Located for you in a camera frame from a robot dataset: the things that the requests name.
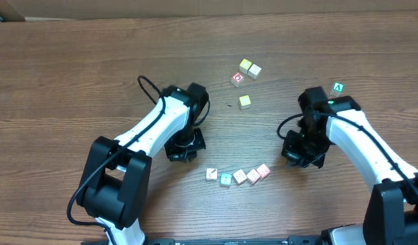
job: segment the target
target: yellow block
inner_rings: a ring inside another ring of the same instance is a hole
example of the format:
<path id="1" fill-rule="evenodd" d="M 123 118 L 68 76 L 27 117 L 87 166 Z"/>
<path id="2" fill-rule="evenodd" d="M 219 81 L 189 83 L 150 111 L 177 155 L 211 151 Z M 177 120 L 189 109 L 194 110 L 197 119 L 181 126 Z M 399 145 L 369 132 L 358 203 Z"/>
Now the yellow block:
<path id="1" fill-rule="evenodd" d="M 248 59 L 243 59 L 241 64 L 239 64 L 239 70 L 242 73 L 247 74 L 248 69 L 250 69 L 251 65 L 252 65 L 251 61 L 249 61 Z"/>
<path id="2" fill-rule="evenodd" d="M 239 97 L 239 104 L 241 106 L 241 110 L 247 109 L 251 107 L 251 100 L 248 95 Z"/>

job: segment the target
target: pink block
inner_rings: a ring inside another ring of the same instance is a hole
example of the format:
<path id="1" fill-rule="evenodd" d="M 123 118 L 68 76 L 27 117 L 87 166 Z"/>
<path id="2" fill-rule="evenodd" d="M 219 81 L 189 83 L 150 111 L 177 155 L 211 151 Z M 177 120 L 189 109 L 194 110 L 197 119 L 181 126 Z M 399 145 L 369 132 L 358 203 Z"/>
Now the pink block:
<path id="1" fill-rule="evenodd" d="M 256 171 L 261 176 L 261 180 L 263 180 L 264 178 L 266 178 L 266 176 L 268 176 L 268 174 L 271 173 L 271 170 L 265 164 L 262 164 L 260 167 L 258 167 L 256 169 Z"/>
<path id="2" fill-rule="evenodd" d="M 232 77 L 231 77 L 231 83 L 233 85 L 235 85 L 235 87 L 239 87 L 241 85 L 241 83 L 244 81 L 244 76 L 241 75 L 241 73 L 236 72 Z"/>

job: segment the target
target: black bracket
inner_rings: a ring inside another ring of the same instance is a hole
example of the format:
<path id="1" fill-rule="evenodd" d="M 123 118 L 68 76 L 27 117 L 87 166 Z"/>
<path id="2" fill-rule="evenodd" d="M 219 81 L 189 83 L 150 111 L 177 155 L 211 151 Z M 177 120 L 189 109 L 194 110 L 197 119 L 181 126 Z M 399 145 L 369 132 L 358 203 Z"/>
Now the black bracket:
<path id="1" fill-rule="evenodd" d="M 350 96 L 329 100 L 322 87 L 306 89 L 298 97 L 298 103 L 306 116 L 298 122 L 299 133 L 290 130 L 286 135 L 282 156 L 291 166 L 308 167 L 312 164 L 321 168 L 325 153 L 332 144 L 325 134 L 327 116 L 310 113 L 335 114 L 343 110 L 360 110 L 360 106 Z"/>
<path id="2" fill-rule="evenodd" d="M 118 142 L 98 137 L 91 146 L 80 185 L 111 155 L 118 150 Z M 126 167 L 123 181 L 109 176 L 105 168 L 98 171 L 76 197 L 79 206 L 92 217 L 113 222 L 117 229 L 130 227 L 139 217 L 147 196 L 152 158 L 145 152 L 125 150 L 112 164 Z"/>
<path id="3" fill-rule="evenodd" d="M 183 161 L 185 163 L 187 161 L 191 162 L 197 157 L 198 150 L 206 149 L 202 131 L 196 128 L 193 132 L 193 141 L 188 143 L 186 146 L 178 145 L 173 137 L 165 143 L 165 151 L 170 161 Z"/>
<path id="4" fill-rule="evenodd" d="M 165 239 L 146 239 L 144 245 L 174 245 L 174 240 L 169 238 Z"/>
<path id="5" fill-rule="evenodd" d="M 102 240 L 98 242 L 81 242 L 80 245 L 108 245 L 109 240 Z"/>
<path id="6" fill-rule="evenodd" d="M 414 182 L 418 188 L 418 174 Z M 404 212 L 410 197 L 405 182 L 375 184 L 363 224 L 365 242 L 374 245 L 418 244 L 418 208 Z"/>
<path id="7" fill-rule="evenodd" d="M 322 244 L 320 235 L 290 235 L 288 245 L 317 245 Z"/>

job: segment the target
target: cable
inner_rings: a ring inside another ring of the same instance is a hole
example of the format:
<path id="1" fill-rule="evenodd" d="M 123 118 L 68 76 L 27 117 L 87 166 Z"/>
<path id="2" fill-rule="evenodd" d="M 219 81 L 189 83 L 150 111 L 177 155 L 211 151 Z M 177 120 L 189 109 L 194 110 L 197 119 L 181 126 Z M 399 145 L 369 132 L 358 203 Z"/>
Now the cable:
<path id="1" fill-rule="evenodd" d="M 209 114 L 209 110 L 210 110 L 210 100 L 209 100 L 209 95 L 208 95 L 208 111 L 206 111 L 206 114 L 204 114 L 203 118 L 199 122 L 194 123 L 194 126 L 200 126 L 204 122 L 204 120 Z"/>
<path id="2" fill-rule="evenodd" d="M 321 113 L 321 112 L 301 113 L 301 114 L 296 114 L 296 115 L 290 116 L 287 119 L 285 119 L 284 121 L 282 121 L 282 123 L 277 128 L 277 135 L 279 137 L 281 137 L 282 139 L 285 139 L 286 137 L 284 137 L 280 134 L 280 129 L 282 128 L 282 126 L 284 124 L 286 124 L 288 121 L 290 121 L 294 118 L 302 117 L 302 116 L 331 116 L 331 117 L 337 118 L 339 120 L 342 120 L 346 123 L 349 123 L 349 124 L 353 125 L 354 127 L 356 127 L 357 129 L 359 129 L 359 131 L 364 132 L 372 140 L 372 142 L 374 142 L 374 144 L 381 151 L 383 156 L 385 156 L 387 161 L 397 171 L 397 173 L 401 176 L 401 178 L 405 181 L 405 183 L 410 187 L 410 189 L 412 189 L 412 191 L 414 192 L 414 194 L 416 195 L 416 197 L 418 199 L 418 188 L 416 188 L 413 185 L 413 183 L 402 172 L 400 167 L 398 167 L 398 164 L 393 161 L 393 159 L 389 156 L 389 154 L 387 154 L 386 150 L 383 148 L 383 146 L 380 144 L 380 142 L 370 132 L 368 132 L 363 126 L 358 125 L 357 123 L 353 122 L 352 120 L 346 119 L 345 117 L 338 116 L 338 115 L 335 115 L 335 114 L 328 114 L 328 113 Z"/>
<path id="3" fill-rule="evenodd" d="M 141 87 L 141 89 L 144 91 L 144 93 L 148 96 L 148 98 L 156 105 L 156 101 L 155 101 L 155 99 L 153 99 L 153 97 L 151 97 L 151 95 L 147 92 L 147 90 L 142 86 L 142 84 L 141 84 L 141 82 L 138 80 L 138 82 L 140 83 L 140 87 Z M 194 126 L 195 127 L 197 127 L 197 126 L 200 126 L 203 122 L 204 122 L 204 120 L 206 119 L 206 117 L 208 116 L 208 114 L 209 114 L 209 110 L 210 110 L 210 100 L 209 100 L 209 95 L 208 95 L 208 111 L 206 112 L 206 114 L 203 116 L 203 118 L 199 121 L 199 122 L 197 122 L 197 123 L 194 123 Z"/>
<path id="4" fill-rule="evenodd" d="M 149 124 L 147 125 L 146 128 L 144 128 L 141 132 L 139 132 L 137 135 L 135 135 L 129 142 L 127 142 L 124 146 L 122 146 L 121 148 L 119 148 L 114 154 L 112 154 L 109 158 L 107 158 L 86 180 L 85 182 L 83 182 L 83 184 L 80 185 L 80 187 L 74 192 L 74 194 L 71 196 L 70 201 L 68 202 L 68 206 L 67 206 L 67 218 L 68 220 L 75 224 L 75 225 L 85 225 L 85 226 L 98 226 L 98 227 L 103 227 L 105 229 L 105 231 L 108 233 L 109 235 L 109 239 L 111 241 L 111 243 L 113 245 L 116 245 L 115 239 L 114 239 L 114 235 L 112 234 L 110 227 L 108 227 L 106 224 L 103 223 L 97 223 L 97 222 L 83 222 L 83 221 L 78 221 L 75 220 L 73 218 L 73 216 L 71 215 L 71 208 L 73 207 L 74 201 L 76 200 L 77 195 L 79 194 L 80 191 L 82 191 L 86 185 L 88 184 L 88 182 L 93 178 L 93 176 L 100 171 L 101 169 L 105 168 L 109 163 L 112 162 L 112 160 L 114 160 L 117 156 L 119 156 L 121 153 L 123 153 L 130 145 L 132 145 L 133 143 L 135 143 L 136 141 L 138 141 L 138 139 L 144 135 L 148 130 L 150 130 L 151 127 L 153 127 L 153 125 L 155 125 L 157 123 L 157 121 L 159 121 L 159 119 L 161 119 L 161 117 L 163 116 L 163 114 L 165 113 L 165 98 L 162 96 L 161 91 L 156 87 L 156 85 L 154 85 L 148 78 L 146 78 L 145 76 L 138 76 L 138 83 L 140 84 L 142 90 L 148 95 L 148 97 L 154 101 L 154 99 L 147 93 L 147 91 L 145 90 L 145 88 L 142 86 L 141 83 L 141 78 L 144 79 L 147 83 L 149 83 L 155 90 L 156 92 L 159 94 L 159 97 L 162 100 L 162 109 L 159 112 L 159 115 Z"/>

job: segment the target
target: white arm segment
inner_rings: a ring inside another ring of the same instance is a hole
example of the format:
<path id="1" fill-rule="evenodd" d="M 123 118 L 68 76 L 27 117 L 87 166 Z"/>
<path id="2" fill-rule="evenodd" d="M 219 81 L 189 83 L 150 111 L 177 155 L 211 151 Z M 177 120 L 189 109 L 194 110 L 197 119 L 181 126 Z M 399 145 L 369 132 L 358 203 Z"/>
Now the white arm segment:
<path id="1" fill-rule="evenodd" d="M 173 97 L 165 97 L 165 104 L 165 114 L 137 142 L 130 145 L 128 149 L 134 152 L 143 150 L 148 156 L 153 158 L 173 134 L 184 128 L 188 121 L 190 108 L 185 106 L 183 101 Z M 134 128 L 115 138 L 120 141 L 120 146 L 124 146 L 135 135 L 145 129 L 159 115 L 161 110 L 162 100 L 160 99 L 155 108 Z M 117 169 L 123 172 L 126 171 L 126 168 L 121 166 L 118 166 Z M 107 224 L 111 228 L 117 245 L 143 245 L 145 235 L 140 228 L 138 219 L 130 227 L 121 230 L 117 229 L 114 223 L 104 218 L 99 217 L 96 220 L 99 223 Z"/>
<path id="2" fill-rule="evenodd" d="M 383 146 L 389 156 L 395 161 L 407 178 L 414 178 L 418 170 L 401 159 L 371 127 L 366 119 L 365 113 L 357 110 L 345 110 L 337 113 L 346 119 L 352 120 L 370 132 Z M 390 163 L 383 156 L 381 151 L 372 140 L 362 131 L 353 125 L 329 116 L 327 120 L 327 136 L 348 156 L 362 178 L 365 180 L 369 190 L 375 184 L 382 183 L 382 180 L 389 178 L 393 181 L 402 180 L 401 176 L 391 169 Z"/>
<path id="3" fill-rule="evenodd" d="M 137 142 L 128 147 L 129 150 L 134 152 L 143 150 L 147 156 L 153 158 L 173 134 L 184 128 L 188 121 L 190 108 L 184 105 L 183 101 L 173 97 L 165 97 L 165 103 L 165 114 Z M 159 115 L 161 110 L 162 100 L 160 99 L 155 108 L 134 128 L 115 138 L 120 141 L 120 146 L 124 146 L 145 129 Z"/>

